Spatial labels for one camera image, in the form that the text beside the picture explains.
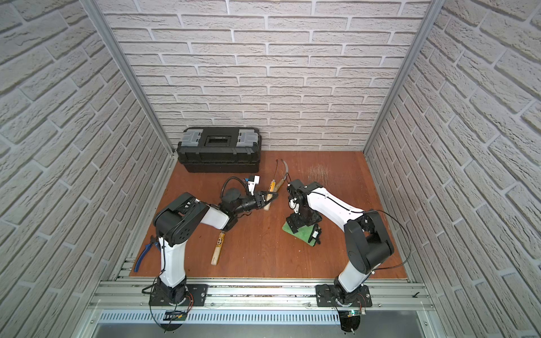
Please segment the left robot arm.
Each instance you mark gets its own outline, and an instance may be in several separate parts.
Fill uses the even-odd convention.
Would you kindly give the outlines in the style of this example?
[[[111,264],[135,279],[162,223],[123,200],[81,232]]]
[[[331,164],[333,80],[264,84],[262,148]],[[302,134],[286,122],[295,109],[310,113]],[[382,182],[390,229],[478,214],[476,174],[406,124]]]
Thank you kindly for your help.
[[[190,193],[181,194],[162,210],[154,220],[162,249],[159,284],[168,291],[181,290],[185,285],[185,248],[188,239],[201,224],[228,232],[241,215],[260,210],[278,198],[276,192],[241,193],[231,188],[223,193],[217,206],[197,199]]]

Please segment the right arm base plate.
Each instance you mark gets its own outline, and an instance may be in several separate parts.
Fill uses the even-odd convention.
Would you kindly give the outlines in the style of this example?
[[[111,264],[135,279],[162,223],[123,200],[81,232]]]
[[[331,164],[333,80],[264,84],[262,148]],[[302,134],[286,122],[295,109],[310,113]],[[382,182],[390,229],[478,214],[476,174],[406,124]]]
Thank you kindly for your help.
[[[339,285],[315,286],[317,307],[320,308],[370,308],[373,306],[367,285],[362,284],[353,292],[344,291]]]

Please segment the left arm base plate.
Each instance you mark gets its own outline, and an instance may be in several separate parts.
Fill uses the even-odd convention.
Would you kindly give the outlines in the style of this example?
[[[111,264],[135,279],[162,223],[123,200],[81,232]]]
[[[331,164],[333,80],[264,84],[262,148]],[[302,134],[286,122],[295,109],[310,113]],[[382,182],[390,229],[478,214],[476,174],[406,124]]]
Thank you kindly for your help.
[[[208,288],[207,284],[179,284],[177,287],[158,284],[151,291],[149,303],[151,306],[203,306]]]

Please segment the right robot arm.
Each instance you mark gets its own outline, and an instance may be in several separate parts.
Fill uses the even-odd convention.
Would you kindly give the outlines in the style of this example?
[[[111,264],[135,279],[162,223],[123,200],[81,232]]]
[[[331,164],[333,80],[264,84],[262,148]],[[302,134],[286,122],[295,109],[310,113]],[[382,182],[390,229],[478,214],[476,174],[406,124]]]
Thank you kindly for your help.
[[[317,182],[292,181],[287,186],[289,206],[283,230],[310,246],[321,242],[323,218],[344,233],[348,264],[335,279],[341,296],[356,292],[394,253],[394,245],[378,211],[364,211],[332,195]]]

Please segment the green rag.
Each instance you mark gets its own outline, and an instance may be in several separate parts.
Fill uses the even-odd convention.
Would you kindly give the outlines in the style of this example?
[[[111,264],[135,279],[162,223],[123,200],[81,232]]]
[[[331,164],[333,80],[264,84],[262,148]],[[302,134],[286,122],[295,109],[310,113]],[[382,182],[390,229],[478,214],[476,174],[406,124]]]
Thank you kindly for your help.
[[[320,240],[321,227],[319,226],[319,224],[304,226],[304,227],[298,228],[297,232],[293,232],[291,227],[288,225],[288,223],[285,223],[282,229],[288,234],[305,242],[309,246],[315,246],[316,244],[321,243],[321,240]]]

